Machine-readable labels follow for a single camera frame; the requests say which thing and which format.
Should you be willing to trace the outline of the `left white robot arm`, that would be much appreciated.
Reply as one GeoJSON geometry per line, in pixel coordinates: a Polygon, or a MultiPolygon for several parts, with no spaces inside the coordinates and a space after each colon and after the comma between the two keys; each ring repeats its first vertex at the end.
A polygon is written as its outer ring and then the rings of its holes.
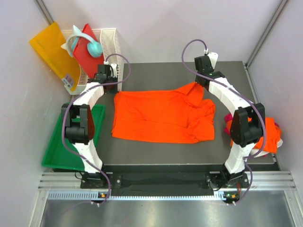
{"type": "Polygon", "coordinates": [[[84,171],[93,174],[91,182],[96,187],[103,187],[107,183],[107,175],[100,172],[103,162],[98,157],[96,146],[94,145],[94,136],[96,126],[94,124],[92,109],[97,100],[107,91],[114,90],[116,84],[107,87],[104,83],[115,83],[118,81],[119,66],[115,63],[98,65],[97,73],[91,79],[88,79],[84,90],[80,93],[75,102],[68,109],[64,104],[61,108],[62,130],[64,138],[74,147],[74,153],[79,156],[84,164],[84,171]]]}

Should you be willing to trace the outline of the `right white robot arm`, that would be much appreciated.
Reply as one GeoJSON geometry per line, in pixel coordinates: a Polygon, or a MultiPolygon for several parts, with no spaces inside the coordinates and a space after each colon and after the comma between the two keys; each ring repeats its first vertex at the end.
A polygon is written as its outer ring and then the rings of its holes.
{"type": "Polygon", "coordinates": [[[215,181],[218,186],[232,187],[242,178],[252,149],[266,131],[265,107],[240,96],[221,72],[214,71],[216,60],[215,53],[195,58],[196,82],[217,97],[232,114],[231,151],[215,181]]]}

